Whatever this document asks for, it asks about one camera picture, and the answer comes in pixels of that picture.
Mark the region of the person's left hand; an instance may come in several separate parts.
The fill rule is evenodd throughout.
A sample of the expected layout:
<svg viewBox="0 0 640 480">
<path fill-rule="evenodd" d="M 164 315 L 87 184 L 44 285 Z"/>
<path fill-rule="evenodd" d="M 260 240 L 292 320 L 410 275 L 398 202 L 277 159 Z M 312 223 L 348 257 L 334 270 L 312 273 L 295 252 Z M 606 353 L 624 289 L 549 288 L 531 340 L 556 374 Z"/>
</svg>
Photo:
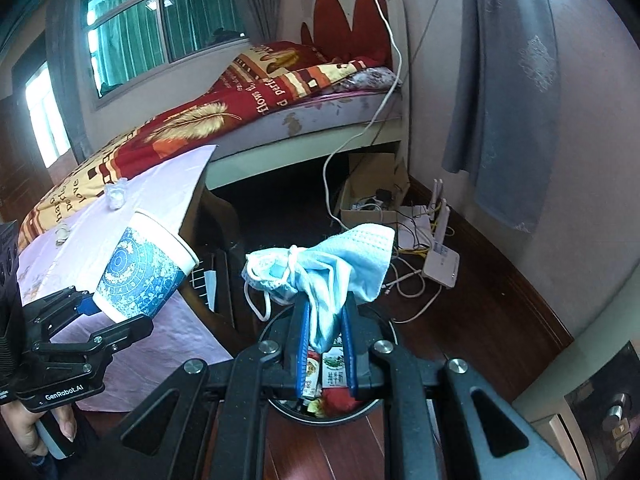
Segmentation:
<svg viewBox="0 0 640 480">
<path fill-rule="evenodd" d="M 65 405 L 55 408 L 52 414 L 62 434 L 70 441 L 75 440 L 77 422 L 72 407 Z M 36 422 L 43 416 L 42 413 L 32 413 L 20 401 L 14 401 L 2 405 L 1 415 L 14 440 L 28 457 L 46 456 L 49 453 L 36 429 Z"/>
</svg>

